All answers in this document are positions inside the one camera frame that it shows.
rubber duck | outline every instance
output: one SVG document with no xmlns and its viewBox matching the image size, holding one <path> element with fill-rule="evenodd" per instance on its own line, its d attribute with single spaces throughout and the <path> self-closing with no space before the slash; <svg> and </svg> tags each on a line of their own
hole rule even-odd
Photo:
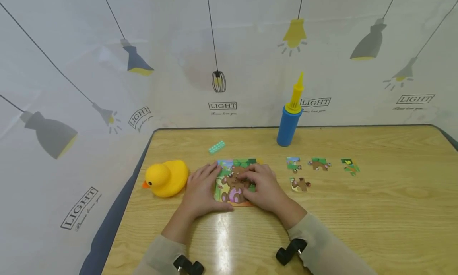
<svg viewBox="0 0 458 275">
<path fill-rule="evenodd" d="M 171 197 L 182 190 L 188 176 L 189 169 L 182 160 L 153 164 L 146 170 L 143 188 L 162 198 Z"/>
</svg>

wood grain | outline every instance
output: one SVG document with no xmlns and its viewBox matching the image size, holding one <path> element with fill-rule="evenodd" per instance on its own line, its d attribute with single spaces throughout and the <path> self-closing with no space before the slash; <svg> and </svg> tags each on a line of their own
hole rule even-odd
<svg viewBox="0 0 458 275">
<path fill-rule="evenodd" d="M 458 154 L 430 126 L 298 128 L 292 145 L 277 145 L 276 128 L 157 131 L 103 270 L 131 274 L 168 222 L 182 193 L 155 198 L 142 189 L 153 163 L 182 159 L 196 170 L 216 159 L 257 158 L 277 173 L 290 197 L 315 214 L 379 274 L 458 274 Z M 208 148 L 223 140 L 216 155 Z M 296 175 L 286 157 L 300 157 Z M 307 166 L 311 157 L 332 163 L 328 172 Z M 361 172 L 345 172 L 352 158 Z M 308 193 L 291 191 L 290 176 L 304 176 Z M 206 274 L 309 274 L 298 257 L 275 259 L 289 243 L 271 214 L 256 207 L 211 214 L 196 221 L 189 257 Z"/>
</svg>

pendant lamp drawing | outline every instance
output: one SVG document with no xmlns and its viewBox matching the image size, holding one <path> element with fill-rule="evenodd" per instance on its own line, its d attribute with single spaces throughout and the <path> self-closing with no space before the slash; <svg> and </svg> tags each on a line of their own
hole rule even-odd
<svg viewBox="0 0 458 275">
<path fill-rule="evenodd" d="M 386 28 L 386 25 L 383 23 L 385 21 L 385 16 L 388 13 L 388 10 L 391 7 L 391 4 L 394 0 L 391 0 L 386 9 L 385 15 L 381 19 L 377 19 L 374 25 L 371 26 L 369 34 L 367 34 L 356 46 L 355 50 L 350 56 L 350 59 L 353 60 L 368 60 L 376 58 L 380 47 L 382 46 L 382 31 Z"/>
<path fill-rule="evenodd" d="M 391 87 L 390 91 L 392 91 L 396 87 L 396 85 L 398 85 L 398 84 L 400 85 L 401 88 L 403 88 L 404 87 L 404 83 L 406 81 L 413 81 L 413 68 L 412 68 L 413 64 L 415 63 L 415 61 L 417 60 L 418 56 L 423 51 L 425 46 L 427 46 L 427 44 L 431 40 L 432 36 L 434 36 L 434 34 L 436 33 L 437 29 L 439 29 L 439 27 L 442 25 L 442 22 L 445 20 L 445 18 L 455 8 L 457 3 L 458 3 L 458 0 L 455 2 L 455 4 L 452 6 L 452 8 L 448 11 L 448 13 L 443 17 L 443 19 L 441 20 L 439 25 L 437 25 L 437 27 L 434 29 L 434 31 L 432 32 L 432 34 L 430 35 L 428 40 L 425 42 L 425 44 L 421 47 L 421 49 L 419 50 L 417 55 L 414 58 L 411 58 L 409 60 L 409 62 L 407 63 L 407 65 L 404 66 L 400 71 L 398 71 L 398 73 L 396 73 L 394 76 L 392 76 L 391 79 L 383 81 L 384 83 L 388 83 L 388 85 L 385 86 L 385 89 Z"/>
<path fill-rule="evenodd" d="M 114 18 L 114 21 L 118 25 L 119 31 L 121 32 L 121 45 L 124 50 L 129 53 L 129 60 L 127 61 L 127 71 L 130 72 L 135 72 L 138 74 L 141 74 L 142 76 L 149 76 L 151 73 L 153 73 L 154 69 L 147 64 L 147 62 L 137 53 L 137 48 L 135 46 L 132 46 L 128 40 L 124 37 L 124 34 L 121 30 L 121 27 L 118 23 L 118 20 L 114 16 L 113 10 L 111 9 L 110 4 L 108 3 L 108 0 L 105 0 L 107 2 L 108 8 L 110 9 L 111 15 Z"/>
<path fill-rule="evenodd" d="M 60 121 L 46 119 L 40 112 L 24 111 L 3 95 L 0 94 L 0 97 L 22 112 L 20 119 L 25 123 L 25 128 L 35 130 L 41 147 L 52 158 L 57 160 L 72 147 L 78 134 L 75 129 Z"/>
<path fill-rule="evenodd" d="M 301 48 L 299 45 L 307 45 L 307 42 L 304 41 L 307 39 L 307 35 L 305 34 L 304 30 L 304 19 L 299 19 L 301 15 L 301 7 L 302 7 L 302 0 L 301 4 L 299 5 L 299 13 L 297 14 L 297 19 L 292 19 L 289 23 L 289 28 L 283 37 L 283 43 L 277 45 L 277 47 L 282 47 L 283 50 L 281 54 L 284 54 L 289 48 L 289 56 L 291 57 L 293 53 L 293 49 L 297 49 L 297 52 L 301 52 Z"/>
<path fill-rule="evenodd" d="M 215 35 L 213 34 L 212 12 L 210 10 L 210 0 L 208 3 L 208 15 L 210 16 L 210 28 L 212 29 L 213 51 L 215 52 L 216 70 L 212 73 L 213 90 L 217 93 L 226 91 L 226 76 L 218 69 L 218 59 L 216 58 Z"/>
<path fill-rule="evenodd" d="M 11 13 L 6 9 L 6 7 L 0 2 L 0 6 L 6 11 L 6 13 L 8 13 L 8 15 L 14 20 L 14 22 L 16 23 L 16 25 L 19 26 L 19 28 L 24 32 L 24 34 L 26 34 L 26 36 L 31 40 L 31 42 L 33 42 L 33 44 L 40 50 L 40 52 L 48 59 L 49 62 L 51 62 L 52 66 L 54 66 L 54 68 L 76 89 L 78 90 L 78 92 L 83 95 L 93 106 L 94 109 L 96 109 L 97 112 L 100 113 L 100 116 L 102 116 L 102 119 L 103 121 L 105 122 L 105 124 L 110 127 L 109 128 L 109 132 L 111 133 L 111 126 L 113 126 L 115 123 L 115 119 L 113 118 L 113 116 L 115 116 L 115 113 L 113 113 L 112 110 L 105 110 L 105 109 L 101 109 L 96 103 L 94 103 L 89 97 L 87 97 L 86 94 L 84 94 L 81 89 L 79 89 L 75 83 L 73 83 L 63 72 L 62 70 L 60 70 L 57 65 L 54 63 L 54 61 L 51 60 L 51 58 L 49 58 L 49 56 L 43 51 L 43 49 L 41 49 L 41 47 L 35 42 L 35 40 L 33 40 L 33 38 L 27 33 L 26 30 L 24 30 L 24 28 L 19 24 L 19 22 L 11 15 Z"/>
</svg>

teal toy block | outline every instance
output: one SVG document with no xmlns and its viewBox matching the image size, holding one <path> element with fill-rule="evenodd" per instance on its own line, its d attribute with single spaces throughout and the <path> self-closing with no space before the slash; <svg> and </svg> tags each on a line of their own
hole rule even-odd
<svg viewBox="0 0 458 275">
<path fill-rule="evenodd" d="M 219 143 L 217 143 L 216 145 L 208 149 L 208 151 L 210 152 L 210 154 L 213 155 L 216 152 L 218 152 L 219 150 L 221 150 L 222 148 L 224 148 L 225 146 L 226 146 L 226 143 L 224 143 L 223 141 L 220 141 Z"/>
</svg>

white backdrop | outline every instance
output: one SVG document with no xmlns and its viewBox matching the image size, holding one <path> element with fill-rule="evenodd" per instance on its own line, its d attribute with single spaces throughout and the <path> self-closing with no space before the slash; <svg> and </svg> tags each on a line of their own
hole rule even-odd
<svg viewBox="0 0 458 275">
<path fill-rule="evenodd" d="M 301 70 L 300 125 L 457 139 L 457 0 L 391 1 L 0 0 L 0 273 L 77 274 L 155 129 L 278 125 Z M 376 58 L 350 59 L 385 12 Z"/>
</svg>

